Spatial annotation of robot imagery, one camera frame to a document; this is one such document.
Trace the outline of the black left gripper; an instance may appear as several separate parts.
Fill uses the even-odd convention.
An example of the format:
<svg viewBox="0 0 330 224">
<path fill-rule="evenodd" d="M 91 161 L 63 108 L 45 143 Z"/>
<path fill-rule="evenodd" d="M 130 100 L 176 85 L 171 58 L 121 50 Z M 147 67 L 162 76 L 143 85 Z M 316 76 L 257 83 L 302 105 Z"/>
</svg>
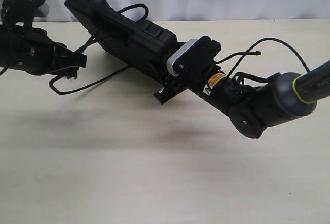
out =
<svg viewBox="0 0 330 224">
<path fill-rule="evenodd" d="M 10 29 L 10 67 L 32 75 L 41 75 L 58 69 L 54 57 L 61 53 L 61 66 L 86 67 L 84 54 L 65 50 L 67 46 L 52 40 L 41 28 L 16 25 Z"/>
</svg>

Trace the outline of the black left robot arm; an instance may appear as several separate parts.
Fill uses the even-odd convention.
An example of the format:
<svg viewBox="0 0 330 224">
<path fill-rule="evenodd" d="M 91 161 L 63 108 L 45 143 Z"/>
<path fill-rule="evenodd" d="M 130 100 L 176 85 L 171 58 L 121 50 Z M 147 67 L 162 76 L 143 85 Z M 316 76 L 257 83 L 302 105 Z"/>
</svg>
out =
<svg viewBox="0 0 330 224">
<path fill-rule="evenodd" d="M 64 73 L 76 77 L 87 57 L 65 44 L 52 40 L 41 28 L 1 25 L 1 67 L 27 72 L 34 76 Z"/>
</svg>

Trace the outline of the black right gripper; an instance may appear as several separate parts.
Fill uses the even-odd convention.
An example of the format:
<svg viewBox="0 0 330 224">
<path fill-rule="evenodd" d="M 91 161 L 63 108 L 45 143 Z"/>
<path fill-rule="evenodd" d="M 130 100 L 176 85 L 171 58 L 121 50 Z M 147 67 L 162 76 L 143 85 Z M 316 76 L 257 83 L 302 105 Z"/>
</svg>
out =
<svg viewBox="0 0 330 224">
<path fill-rule="evenodd" d="M 163 80 L 163 88 L 153 93 L 154 98 L 161 105 L 187 88 L 196 88 L 199 84 L 205 84 L 207 73 L 216 66 L 214 58 L 221 50 L 221 44 L 209 36 L 201 36 L 195 39 L 199 40 L 180 56 L 174 64 L 174 69 L 179 73 L 179 76 L 173 77 L 167 71 L 166 61 L 170 56 L 164 61 L 164 67 L 167 73 Z"/>
</svg>

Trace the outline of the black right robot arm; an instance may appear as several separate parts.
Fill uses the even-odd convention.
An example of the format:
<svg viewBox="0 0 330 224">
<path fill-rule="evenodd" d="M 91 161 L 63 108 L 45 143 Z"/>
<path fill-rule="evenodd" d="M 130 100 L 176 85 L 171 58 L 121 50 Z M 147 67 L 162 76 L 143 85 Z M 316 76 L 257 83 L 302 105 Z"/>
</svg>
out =
<svg viewBox="0 0 330 224">
<path fill-rule="evenodd" d="M 188 89 L 229 117 L 245 137 L 310 115 L 329 96 L 329 63 L 301 75 L 276 73 L 261 78 L 231 70 L 224 73 L 214 58 L 220 44 L 208 36 L 184 43 L 164 66 L 170 79 L 154 97 L 165 103 Z"/>
</svg>

